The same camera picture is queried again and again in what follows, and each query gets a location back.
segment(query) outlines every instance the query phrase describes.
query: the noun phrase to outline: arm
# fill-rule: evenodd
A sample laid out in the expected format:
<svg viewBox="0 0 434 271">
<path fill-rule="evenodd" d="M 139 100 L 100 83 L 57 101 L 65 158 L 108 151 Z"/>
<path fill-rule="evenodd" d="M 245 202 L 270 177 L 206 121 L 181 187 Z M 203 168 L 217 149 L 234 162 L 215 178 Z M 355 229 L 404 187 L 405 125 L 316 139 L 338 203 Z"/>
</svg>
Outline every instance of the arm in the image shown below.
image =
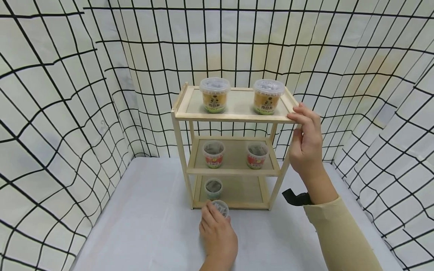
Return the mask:
<svg viewBox="0 0 434 271">
<path fill-rule="evenodd" d="M 199 271 L 229 271 L 238 254 L 238 238 L 230 225 L 230 217 L 224 218 L 207 201 L 202 207 L 199 232 L 207 254 Z"/>
<path fill-rule="evenodd" d="M 330 271 L 381 271 L 374 252 L 327 175 L 322 164 L 321 121 L 302 103 L 288 114 L 302 125 L 289 149 L 293 169 L 302 178 L 313 205 L 304 206 L 314 225 Z"/>
</svg>

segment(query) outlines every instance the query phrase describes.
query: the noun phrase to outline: plastic container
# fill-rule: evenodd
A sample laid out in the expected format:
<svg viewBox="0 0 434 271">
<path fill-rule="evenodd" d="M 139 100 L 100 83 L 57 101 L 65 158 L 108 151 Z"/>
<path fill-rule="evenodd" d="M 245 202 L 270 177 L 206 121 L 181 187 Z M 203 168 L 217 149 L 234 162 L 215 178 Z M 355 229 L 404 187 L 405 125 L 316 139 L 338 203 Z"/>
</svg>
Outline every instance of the plastic container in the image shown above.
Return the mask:
<svg viewBox="0 0 434 271">
<path fill-rule="evenodd" d="M 218 168 L 223 162 L 224 144 L 218 140 L 207 141 L 202 153 L 209 168 Z"/>
<path fill-rule="evenodd" d="M 255 98 L 253 109 L 262 115 L 273 115 L 279 103 L 280 96 L 285 91 L 285 85 L 276 80 L 261 79 L 253 85 Z"/>
<path fill-rule="evenodd" d="M 220 214 L 222 214 L 224 217 L 227 217 L 229 215 L 229 207 L 224 201 L 214 200 L 212 204 L 217 208 Z"/>
<path fill-rule="evenodd" d="M 206 111 L 220 113 L 226 109 L 227 93 L 230 91 L 228 80 L 218 77 L 205 78 L 201 81 L 199 89 Z"/>
<path fill-rule="evenodd" d="M 222 182 L 217 178 L 211 178 L 205 182 L 205 191 L 210 200 L 220 198 L 221 191 L 223 190 Z"/>
<path fill-rule="evenodd" d="M 254 170 L 259 170 L 269 153 L 268 147 L 262 142 L 247 144 L 247 165 Z"/>
</svg>

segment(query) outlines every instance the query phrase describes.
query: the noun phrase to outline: right hand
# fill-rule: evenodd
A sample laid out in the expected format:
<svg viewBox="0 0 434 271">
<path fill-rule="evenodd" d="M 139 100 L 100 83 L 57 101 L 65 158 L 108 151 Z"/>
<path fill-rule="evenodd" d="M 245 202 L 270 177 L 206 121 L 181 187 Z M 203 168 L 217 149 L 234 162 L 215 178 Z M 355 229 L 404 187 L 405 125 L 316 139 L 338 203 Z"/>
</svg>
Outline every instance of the right hand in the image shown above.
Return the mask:
<svg viewBox="0 0 434 271">
<path fill-rule="evenodd" d="M 211 201 L 207 201 L 202 207 L 199 231 L 207 259 L 219 265 L 216 270 L 229 270 L 238 254 L 238 238 L 230 225 L 230 217 L 224 218 Z"/>
<path fill-rule="evenodd" d="M 295 113 L 287 115 L 300 123 L 301 129 L 293 132 L 289 147 L 289 161 L 303 181 L 312 179 L 313 175 L 324 170 L 322 165 L 322 135 L 319 115 L 308 109 L 303 103 L 293 108 Z"/>
</svg>

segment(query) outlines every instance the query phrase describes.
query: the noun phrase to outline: white curtain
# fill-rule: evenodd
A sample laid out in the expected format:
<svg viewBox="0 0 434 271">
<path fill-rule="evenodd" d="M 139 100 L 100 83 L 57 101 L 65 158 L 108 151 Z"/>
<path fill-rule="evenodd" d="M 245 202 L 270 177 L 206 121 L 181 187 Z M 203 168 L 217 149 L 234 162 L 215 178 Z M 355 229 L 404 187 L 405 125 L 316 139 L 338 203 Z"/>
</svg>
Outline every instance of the white curtain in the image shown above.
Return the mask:
<svg viewBox="0 0 434 271">
<path fill-rule="evenodd" d="M 432 270 L 433 11 L 432 0 L 0 2 L 2 267 L 68 270 L 129 161 L 178 156 L 180 85 L 217 76 L 279 80 L 320 114 L 324 161 L 401 266 Z M 292 130 L 278 127 L 280 159 Z"/>
</svg>

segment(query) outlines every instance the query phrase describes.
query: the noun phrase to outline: white table surface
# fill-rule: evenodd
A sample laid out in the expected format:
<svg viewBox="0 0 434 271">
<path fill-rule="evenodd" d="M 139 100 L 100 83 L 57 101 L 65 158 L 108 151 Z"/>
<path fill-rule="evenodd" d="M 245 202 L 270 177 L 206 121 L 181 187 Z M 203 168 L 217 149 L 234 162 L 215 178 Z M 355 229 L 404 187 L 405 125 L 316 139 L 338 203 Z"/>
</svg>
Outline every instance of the white table surface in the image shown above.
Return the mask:
<svg viewBox="0 0 434 271">
<path fill-rule="evenodd" d="M 337 172 L 325 168 L 384 271 L 402 270 Z M 288 169 L 280 193 L 304 185 Z M 302 207 L 279 193 L 271 211 L 230 210 L 239 240 L 233 270 L 326 271 L 314 227 Z M 84 244 L 73 271 L 194 271 L 204 260 L 200 210 L 190 210 L 177 158 L 135 158 Z"/>
</svg>

